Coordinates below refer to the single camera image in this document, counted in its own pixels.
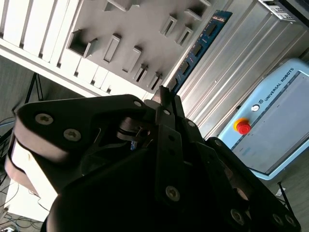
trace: metal panel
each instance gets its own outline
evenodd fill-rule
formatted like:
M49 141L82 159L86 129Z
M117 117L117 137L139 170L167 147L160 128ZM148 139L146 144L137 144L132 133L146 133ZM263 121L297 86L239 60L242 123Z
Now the metal panel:
M24 25L27 21L28 7L29 0L9 1L3 38L18 47L21 42Z
M200 11L201 21L185 12L196 8ZM105 0L84 1L74 30L85 29L84 41L98 38L96 50L88 57L89 60L145 91L155 92L156 89L147 87L151 86L153 76L162 73L162 79L166 78L193 39L195 31L201 33L203 30L199 25L206 25L209 9L211 6L200 0L143 0L140 7L132 5L127 12L123 12L116 7L106 8ZM175 40L182 35L186 25L190 30L177 44ZM114 34L121 37L121 41L115 37L111 40ZM128 72L130 69L125 67L127 54L136 46L142 53L132 71ZM136 82L134 77L142 64L148 65L148 71L142 81Z
M300 25L280 22L256 1L223 8L233 15L178 93L205 137L216 136L262 77L309 41Z
M33 0L32 3L23 49L37 57L48 28L53 5L54 0Z

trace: bolt head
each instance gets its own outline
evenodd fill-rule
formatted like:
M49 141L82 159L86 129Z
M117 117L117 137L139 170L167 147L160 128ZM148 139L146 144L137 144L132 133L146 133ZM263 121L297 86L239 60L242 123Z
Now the bolt head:
M170 115L170 112L168 110L163 110L163 112L167 115Z
M243 216L237 209L231 209L231 216L239 225L243 226L245 224Z
M189 124L190 127L195 127L195 124L192 121L188 121L188 124Z
M79 133L78 130L75 129L67 129L63 132L63 136L72 142L77 142L82 138L82 135Z
M219 140L214 141L218 146L222 146L222 143Z
M134 104L137 105L138 107L141 107L141 103L139 101L134 101Z
M174 202L177 202L180 199L180 193L174 186L167 186L165 189L165 193L167 197Z
M273 214L272 217L275 219L276 223L283 226L283 221L282 221L281 217L279 217L277 214Z
M294 219L291 217L291 216L289 216L289 215L285 215L285 219L292 225L292 226L294 226L294 227L296 227L296 223L295 223L295 221L294 221Z
M41 125L50 125L53 123L54 119L48 114L37 114L35 116L35 121Z

